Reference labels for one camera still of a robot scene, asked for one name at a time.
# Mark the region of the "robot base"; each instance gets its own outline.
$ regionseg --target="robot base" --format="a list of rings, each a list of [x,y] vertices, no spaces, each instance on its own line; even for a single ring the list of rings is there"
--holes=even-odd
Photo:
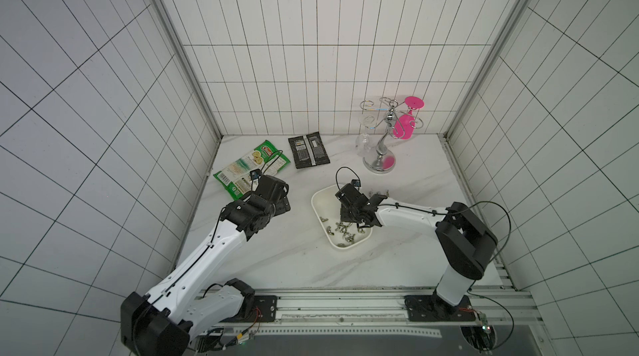
[[[260,318],[261,323],[272,323],[276,320],[277,296],[275,295],[256,295],[253,302],[254,307],[259,307],[262,312]],[[244,318],[239,314],[222,320],[223,323],[252,323],[255,320],[255,313],[251,312],[248,317]]]
[[[416,322],[436,321],[475,321],[475,314],[455,310],[447,310],[448,305],[442,302],[434,302],[436,295],[407,295],[404,296],[404,304],[408,312],[408,320]],[[469,308],[470,299],[466,295],[462,297],[458,307]]]

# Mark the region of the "metal stand base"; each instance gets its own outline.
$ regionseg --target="metal stand base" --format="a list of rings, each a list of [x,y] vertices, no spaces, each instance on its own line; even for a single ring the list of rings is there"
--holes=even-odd
[[[383,174],[395,167],[395,154],[387,150],[380,155],[376,148],[371,149],[363,158],[363,165],[373,173]]]

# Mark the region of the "mounting plate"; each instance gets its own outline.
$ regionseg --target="mounting plate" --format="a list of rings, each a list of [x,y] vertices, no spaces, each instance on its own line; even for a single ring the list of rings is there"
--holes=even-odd
[[[406,311],[408,312],[409,321],[418,322],[434,322],[434,321],[475,321],[475,313],[457,311],[453,314],[442,317],[441,313],[437,313],[435,310],[431,310],[428,305],[430,304],[431,295],[407,295],[404,296],[404,304],[406,304]],[[413,307],[415,302],[424,305],[420,310]],[[466,295],[462,297],[459,307],[468,308],[470,306],[470,299]]]
[[[261,323],[272,323],[276,320],[277,296],[275,295],[255,295],[254,307],[259,307],[262,312]],[[222,320],[223,323],[252,323],[255,321],[255,313],[250,313],[248,318],[229,317]]]

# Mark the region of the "green chip bag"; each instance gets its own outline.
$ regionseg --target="green chip bag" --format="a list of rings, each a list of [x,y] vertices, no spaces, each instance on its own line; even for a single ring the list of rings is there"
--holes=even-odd
[[[284,153],[276,160],[277,155],[273,155],[278,151],[270,141],[264,141],[251,152],[215,173],[213,177],[224,185],[233,199],[240,199],[251,190],[251,170],[262,169],[262,174],[275,176],[284,166],[291,163]],[[268,164],[268,171],[264,171],[265,164]]]

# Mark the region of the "white tile wall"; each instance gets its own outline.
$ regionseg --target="white tile wall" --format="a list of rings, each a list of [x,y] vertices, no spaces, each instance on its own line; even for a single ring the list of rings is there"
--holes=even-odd
[[[639,344],[638,2],[532,0],[451,135],[559,355]]]
[[[445,132],[511,1],[164,3],[224,134],[356,134],[382,95],[424,98],[417,131]]]
[[[3,352],[121,352],[119,305],[170,268],[219,132],[150,0],[0,8]]]

